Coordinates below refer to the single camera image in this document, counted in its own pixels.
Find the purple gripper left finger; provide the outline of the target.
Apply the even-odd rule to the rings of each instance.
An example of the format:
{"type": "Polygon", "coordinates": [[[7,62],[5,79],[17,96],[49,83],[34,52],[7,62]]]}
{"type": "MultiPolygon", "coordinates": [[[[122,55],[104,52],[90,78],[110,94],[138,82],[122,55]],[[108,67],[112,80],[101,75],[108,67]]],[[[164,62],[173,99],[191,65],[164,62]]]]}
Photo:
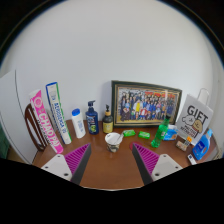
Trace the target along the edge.
{"type": "Polygon", "coordinates": [[[42,169],[79,185],[91,155],[91,144],[85,144],[66,155],[57,154],[42,169]]]}

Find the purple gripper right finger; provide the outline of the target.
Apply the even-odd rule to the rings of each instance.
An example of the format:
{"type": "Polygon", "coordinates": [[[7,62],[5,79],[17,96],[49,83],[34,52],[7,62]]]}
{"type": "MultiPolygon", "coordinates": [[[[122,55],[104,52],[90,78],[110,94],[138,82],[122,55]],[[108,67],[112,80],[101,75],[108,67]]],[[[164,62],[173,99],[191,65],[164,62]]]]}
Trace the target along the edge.
{"type": "Polygon", "coordinates": [[[137,143],[132,146],[132,154],[145,185],[182,169],[168,154],[158,155],[137,143]]]}

